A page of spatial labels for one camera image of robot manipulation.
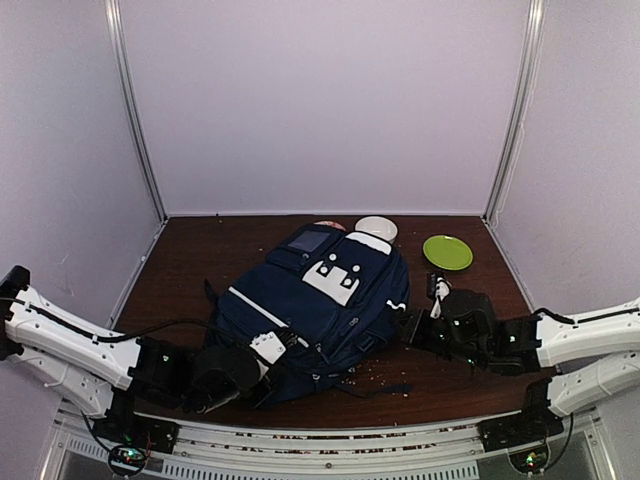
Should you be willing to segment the navy blue backpack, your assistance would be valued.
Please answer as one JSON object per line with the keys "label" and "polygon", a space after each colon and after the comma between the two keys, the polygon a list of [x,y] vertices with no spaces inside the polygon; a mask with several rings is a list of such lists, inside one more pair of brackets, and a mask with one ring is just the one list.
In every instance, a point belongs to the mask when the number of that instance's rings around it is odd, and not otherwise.
{"label": "navy blue backpack", "polygon": [[294,400],[338,385],[384,348],[409,293],[408,266],[394,245],[361,231],[306,224],[221,294],[205,344],[228,347],[290,330],[294,342],[254,397],[262,405]]}

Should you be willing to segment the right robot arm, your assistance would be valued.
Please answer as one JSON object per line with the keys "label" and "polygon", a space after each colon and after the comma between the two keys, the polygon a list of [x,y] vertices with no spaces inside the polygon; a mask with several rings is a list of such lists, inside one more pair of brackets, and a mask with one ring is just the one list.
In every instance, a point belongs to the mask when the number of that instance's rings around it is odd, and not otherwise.
{"label": "right robot arm", "polygon": [[435,294],[429,310],[399,315],[396,327],[414,348],[503,376],[593,358],[583,368],[530,384],[519,412],[478,423],[487,451],[558,435],[564,418],[639,384],[637,300],[569,316],[540,308],[500,320],[487,295],[454,289]]}

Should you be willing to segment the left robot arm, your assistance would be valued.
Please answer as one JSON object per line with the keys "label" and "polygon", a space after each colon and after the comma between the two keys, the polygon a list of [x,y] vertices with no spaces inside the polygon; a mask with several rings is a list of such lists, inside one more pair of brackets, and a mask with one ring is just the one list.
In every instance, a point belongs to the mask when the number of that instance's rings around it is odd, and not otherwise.
{"label": "left robot arm", "polygon": [[123,444],[144,433],[133,413],[136,400],[207,413],[250,394],[284,351],[273,332],[204,350],[155,340],[147,331],[119,334],[48,301],[23,266],[1,281],[2,360],[24,365]]}

